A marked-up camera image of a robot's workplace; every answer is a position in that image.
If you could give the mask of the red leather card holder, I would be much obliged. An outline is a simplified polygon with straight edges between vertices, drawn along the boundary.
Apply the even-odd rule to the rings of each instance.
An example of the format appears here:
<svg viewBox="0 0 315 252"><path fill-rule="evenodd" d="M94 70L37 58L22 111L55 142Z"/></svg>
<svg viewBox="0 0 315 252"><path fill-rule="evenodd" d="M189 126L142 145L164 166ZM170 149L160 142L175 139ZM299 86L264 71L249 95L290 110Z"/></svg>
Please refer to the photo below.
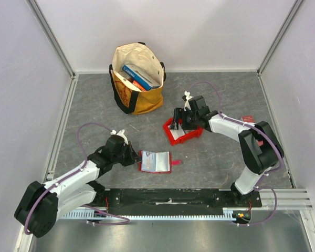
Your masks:
<svg viewBox="0 0 315 252"><path fill-rule="evenodd" d="M139 152L139 156L142 160L142 151ZM171 152L155 152L156 153L156 167L155 172L145 172L152 174L170 174L172 173L172 167L180 165L182 160L173 160ZM138 170L141 171L141 162L139 162Z"/></svg>

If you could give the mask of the red plastic bin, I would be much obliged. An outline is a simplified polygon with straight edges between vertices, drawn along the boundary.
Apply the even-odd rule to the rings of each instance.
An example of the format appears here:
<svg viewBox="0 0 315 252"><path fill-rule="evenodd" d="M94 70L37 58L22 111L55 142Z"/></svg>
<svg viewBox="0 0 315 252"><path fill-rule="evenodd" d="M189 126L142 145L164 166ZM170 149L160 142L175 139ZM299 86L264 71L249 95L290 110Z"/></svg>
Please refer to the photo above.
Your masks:
<svg viewBox="0 0 315 252"><path fill-rule="evenodd" d="M172 118L169 118L162 126L171 146L174 146L176 144L183 144L184 142L186 142L190 139L193 139L193 138L199 138L204 131L202 128L198 128L197 130L190 130L188 132L186 132L186 130L184 130L185 135L178 138L177 140L174 140L171 133L170 133L170 129L169 129L171 122L172 122Z"/></svg>

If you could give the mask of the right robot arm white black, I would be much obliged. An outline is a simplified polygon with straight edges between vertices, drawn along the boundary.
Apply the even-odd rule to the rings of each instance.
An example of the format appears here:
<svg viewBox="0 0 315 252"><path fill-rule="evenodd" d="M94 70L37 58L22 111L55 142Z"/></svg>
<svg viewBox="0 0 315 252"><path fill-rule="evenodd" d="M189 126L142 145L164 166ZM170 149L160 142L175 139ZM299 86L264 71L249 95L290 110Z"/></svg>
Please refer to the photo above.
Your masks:
<svg viewBox="0 0 315 252"><path fill-rule="evenodd" d="M203 96L192 97L186 93L182 99L185 105L174 109L169 125L171 132L203 129L239 143L245 168L231 185L229 198L233 205L243 206L260 179L276 165L283 165L284 151L271 126L265 121L247 123L230 118L220 111L211 111Z"/></svg>

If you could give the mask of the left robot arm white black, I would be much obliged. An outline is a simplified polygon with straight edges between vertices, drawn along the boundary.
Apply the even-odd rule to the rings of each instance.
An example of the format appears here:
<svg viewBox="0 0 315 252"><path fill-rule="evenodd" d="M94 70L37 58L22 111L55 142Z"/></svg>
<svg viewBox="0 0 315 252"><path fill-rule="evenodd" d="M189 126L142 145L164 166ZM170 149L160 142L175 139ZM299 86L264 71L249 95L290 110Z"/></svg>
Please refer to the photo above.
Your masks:
<svg viewBox="0 0 315 252"><path fill-rule="evenodd" d="M51 181L30 183L14 213L26 235L46 235L65 214L91 203L105 200L104 187L96 180L114 165L130 166L141 161L132 144L120 135L110 136L76 168Z"/></svg>

